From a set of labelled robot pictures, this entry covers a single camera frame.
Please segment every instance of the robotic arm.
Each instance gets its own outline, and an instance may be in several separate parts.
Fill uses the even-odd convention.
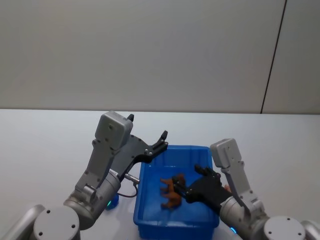
[[[251,189],[244,162],[233,138],[210,146],[214,164],[225,174],[231,192],[222,187],[221,175],[211,168],[195,166],[203,177],[189,187],[173,178],[174,190],[188,203],[202,202],[210,207],[244,240],[319,240],[320,229],[311,221],[298,222],[288,216],[269,217],[262,201]]]
[[[80,240],[80,231],[94,225],[124,178],[139,183],[129,175],[133,165],[150,163],[168,147],[167,131],[153,145],[132,135],[133,120],[132,114],[127,118],[114,111],[103,114],[88,166],[64,206],[34,206],[1,240]]]

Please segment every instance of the blue led light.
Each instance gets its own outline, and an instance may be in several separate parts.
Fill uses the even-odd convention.
[[[236,231],[233,227],[230,227],[230,229],[232,230],[232,232],[234,232],[235,234],[237,234],[237,231]]]

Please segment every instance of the white table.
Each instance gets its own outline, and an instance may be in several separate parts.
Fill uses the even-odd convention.
[[[0,110],[0,236],[33,204],[62,205],[88,164],[103,113]],[[134,135],[153,144],[163,130],[173,145],[235,138],[251,187],[269,215],[320,222],[320,116],[135,112]],[[138,176],[139,170],[136,165],[131,173]],[[134,193],[128,182],[120,191]],[[82,239],[138,240],[134,208],[135,199],[121,197]],[[221,224],[214,239],[236,238]]]

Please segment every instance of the blue plastic bin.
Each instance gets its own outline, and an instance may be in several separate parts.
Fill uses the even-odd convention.
[[[168,199],[161,196],[165,187],[160,178],[169,179],[183,173],[189,186],[201,175],[195,164],[212,168],[208,147],[171,145],[150,164],[141,164],[139,191],[136,197],[133,221],[139,234],[146,240],[211,240],[219,217],[200,202],[182,204],[175,210],[162,209]]]

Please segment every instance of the brown toy dog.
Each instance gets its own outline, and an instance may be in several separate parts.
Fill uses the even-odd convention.
[[[182,173],[178,174],[176,177],[178,178],[180,184],[184,186],[186,185],[186,180]],[[160,190],[162,191],[162,194],[161,194],[162,197],[169,199],[168,203],[166,204],[162,203],[161,207],[165,209],[173,210],[175,207],[180,206],[182,199],[179,194],[175,193],[174,183],[172,179],[160,178],[160,182],[167,184],[167,187],[160,187]]]

